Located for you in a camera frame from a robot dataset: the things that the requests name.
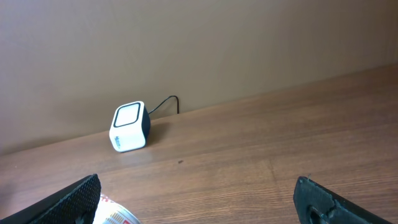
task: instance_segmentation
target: plain background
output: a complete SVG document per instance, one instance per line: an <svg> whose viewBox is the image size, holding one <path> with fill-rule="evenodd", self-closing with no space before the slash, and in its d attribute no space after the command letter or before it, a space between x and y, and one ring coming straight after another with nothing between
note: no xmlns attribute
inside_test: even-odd
<svg viewBox="0 0 398 224"><path fill-rule="evenodd" d="M3 0L0 154L397 61L396 0Z"/></svg>

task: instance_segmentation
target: wood grain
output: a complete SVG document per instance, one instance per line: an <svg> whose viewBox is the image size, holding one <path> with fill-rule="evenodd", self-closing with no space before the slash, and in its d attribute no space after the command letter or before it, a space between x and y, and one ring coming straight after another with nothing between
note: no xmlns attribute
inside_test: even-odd
<svg viewBox="0 0 398 224"><path fill-rule="evenodd" d="M298 223L300 175L398 222L398 65L0 157L0 218L92 173L144 223Z"/></svg>

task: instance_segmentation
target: wooden table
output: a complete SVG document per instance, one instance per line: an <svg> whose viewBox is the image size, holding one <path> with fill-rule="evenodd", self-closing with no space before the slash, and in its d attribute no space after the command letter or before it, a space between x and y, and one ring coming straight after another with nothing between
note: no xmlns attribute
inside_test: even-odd
<svg viewBox="0 0 398 224"><path fill-rule="evenodd" d="M398 65L157 119L140 150L103 132L3 156L0 171L0 218L97 173L144 223L298 223L295 182L311 174L398 222Z"/></svg>

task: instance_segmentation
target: black cable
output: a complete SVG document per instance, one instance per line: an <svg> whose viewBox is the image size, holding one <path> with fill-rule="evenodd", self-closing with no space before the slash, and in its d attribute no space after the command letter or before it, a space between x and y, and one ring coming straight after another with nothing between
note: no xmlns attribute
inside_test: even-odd
<svg viewBox="0 0 398 224"><path fill-rule="evenodd" d="M171 96L167 97L166 100L170 99L171 97L174 97L174 98L177 99L177 114L179 114L179 113L180 113L180 100L178 99L177 96L174 96L174 95L171 95ZM161 102L159 106L155 107L155 109L151 110L148 114L151 114L151 113L154 112L157 108L159 108L160 106L162 106L162 104L163 104L164 102L166 102L166 100L164 100L163 102Z"/></svg>

